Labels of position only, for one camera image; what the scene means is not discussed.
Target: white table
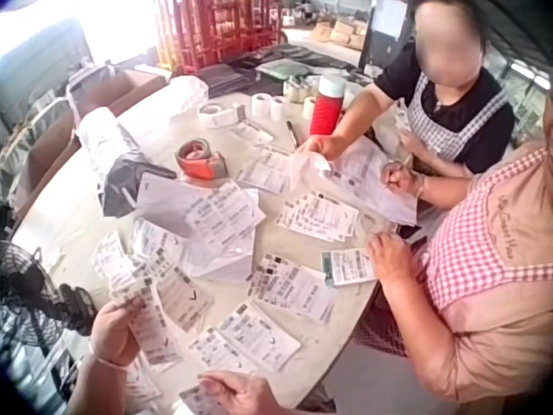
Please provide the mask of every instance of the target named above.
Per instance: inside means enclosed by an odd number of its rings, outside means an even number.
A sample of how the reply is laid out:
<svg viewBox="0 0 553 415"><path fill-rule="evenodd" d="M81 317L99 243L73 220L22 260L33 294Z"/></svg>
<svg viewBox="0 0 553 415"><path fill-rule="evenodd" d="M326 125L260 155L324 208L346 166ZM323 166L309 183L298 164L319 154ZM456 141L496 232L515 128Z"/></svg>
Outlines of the white table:
<svg viewBox="0 0 553 415"><path fill-rule="evenodd" d="M250 114L250 97L232 94L218 102L230 105L239 102L247 106ZM207 130L200 126L195 111L182 113L168 120L160 128L141 133L133 131L132 120L147 117L133 109L119 117L120 122L135 136L144 153L155 163L163 164L178 171L174 153L181 144L192 137L204 137L212 145L212 150L220 151L226 158L230 177L233 177L255 149L235 137L231 132ZM308 122L301 118L301 106L289 109L289 119L304 137L308 132ZM273 145L292 152L293 147L284 121L255 120L276 139ZM88 155L79 150L53 180L42 191L19 227L13 241L29 252L36 247L42 249L44 263L61 253L61 260L49 272L56 285L68 283L88 290L99 307L108 299L105 281L93 270L90 258L95 246L113 230L118 230L126 246L130 242L130 231L134 215L123 219L104 218L95 193L96 183L92 177ZM321 252L329 249L365 246L366 233L359 230L354 240L346 243L333 243L293 233L274 223L284 198L260 191L260 207L267 219L257 228L254 259L264 252L273 252L302 265L321 269ZM202 327L215 324L231 312L238 303L246 299L246 284L222 284L196 278L195 281L215 298L215 305L209 310ZM292 316L288 311L270 306L262 309L281 327L302 343L302 349L294 355L281 372L265 373L278 400L287 406L298 405L325 376L333 365L353 332L356 322L372 294L374 283L340 288L338 299L328 325L318 325ZM194 334L176 330L180 342L189 342ZM156 384L163 396L156 401L164 413L172 413L170 406L177 400L178 392L197 384L197 374L203 368L194 358L184 354L184 362L165 372L152 370Z"/></svg>

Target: checkered apron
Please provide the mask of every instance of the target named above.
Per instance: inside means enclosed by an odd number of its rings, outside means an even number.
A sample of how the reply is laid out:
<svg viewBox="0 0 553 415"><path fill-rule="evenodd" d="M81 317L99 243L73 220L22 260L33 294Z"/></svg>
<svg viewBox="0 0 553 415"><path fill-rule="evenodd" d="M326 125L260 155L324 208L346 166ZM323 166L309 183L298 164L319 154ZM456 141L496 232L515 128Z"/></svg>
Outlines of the checkered apron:
<svg viewBox="0 0 553 415"><path fill-rule="evenodd" d="M507 98L503 91L490 99L484 108L474 117L460 132L452 132L434 122L423 109L423 91L428 85L429 79L421 72L416 83L415 94L407 108L407 118L411 131L415 136L423 140L427 147L433 150L441 158L453 161L465 147L467 141L488 119L507 104Z"/></svg>
<svg viewBox="0 0 553 415"><path fill-rule="evenodd" d="M435 310L442 312L463 297L501 284L553 280L553 263L507 266L493 245L487 225L487 199L504 180L541 163L546 150L531 153L482 179L467 198L454 207L422 255L423 284ZM384 296L365 313L354 340L371 348L406 356L404 343Z"/></svg>

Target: black pen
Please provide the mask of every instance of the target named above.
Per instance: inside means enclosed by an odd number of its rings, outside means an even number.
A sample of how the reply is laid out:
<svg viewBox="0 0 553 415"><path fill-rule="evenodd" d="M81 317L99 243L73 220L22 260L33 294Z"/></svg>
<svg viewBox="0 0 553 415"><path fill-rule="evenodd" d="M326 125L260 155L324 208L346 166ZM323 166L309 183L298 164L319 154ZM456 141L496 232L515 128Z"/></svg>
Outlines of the black pen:
<svg viewBox="0 0 553 415"><path fill-rule="evenodd" d="M292 144L294 145L294 150L297 150L300 144L297 142L297 135L294 131L294 127L289 121L286 121L286 126L288 127L288 132L290 133L290 138L292 139Z"/></svg>

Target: red container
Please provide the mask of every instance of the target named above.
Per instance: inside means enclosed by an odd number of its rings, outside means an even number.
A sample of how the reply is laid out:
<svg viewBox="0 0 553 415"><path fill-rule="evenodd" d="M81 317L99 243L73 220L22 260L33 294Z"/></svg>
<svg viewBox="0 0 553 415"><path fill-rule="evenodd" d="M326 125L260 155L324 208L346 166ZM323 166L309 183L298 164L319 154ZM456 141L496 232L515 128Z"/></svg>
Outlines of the red container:
<svg viewBox="0 0 553 415"><path fill-rule="evenodd" d="M343 78L333 75L321 77L309 135L329 136L334 132L342 110L345 91L346 80Z"/></svg>

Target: tape roll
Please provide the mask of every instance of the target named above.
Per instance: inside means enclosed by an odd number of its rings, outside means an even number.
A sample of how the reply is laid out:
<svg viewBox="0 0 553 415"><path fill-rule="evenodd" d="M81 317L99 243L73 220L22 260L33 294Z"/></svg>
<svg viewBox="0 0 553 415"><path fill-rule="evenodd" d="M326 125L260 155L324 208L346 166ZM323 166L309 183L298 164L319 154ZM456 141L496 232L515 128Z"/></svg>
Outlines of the tape roll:
<svg viewBox="0 0 553 415"><path fill-rule="evenodd" d="M198 109L198 119L206 128L225 127L245 119L245 108L240 104L234 104L232 108L226 108L222 104L213 102Z"/></svg>
<svg viewBox="0 0 553 415"><path fill-rule="evenodd" d="M228 176L225 158L220 153L212 154L209 143L204 138L195 138L184 143L175 158L187 176L202 180Z"/></svg>
<svg viewBox="0 0 553 415"><path fill-rule="evenodd" d="M268 93L256 93L251 97L251 115L260 118L270 116L270 95Z"/></svg>
<svg viewBox="0 0 553 415"><path fill-rule="evenodd" d="M281 121L286 110L286 98L274 97L270 100L270 118L273 121Z"/></svg>
<svg viewBox="0 0 553 415"><path fill-rule="evenodd" d="M313 117L313 111L315 109L315 97L307 97L303 101L303 113L304 119L311 119Z"/></svg>

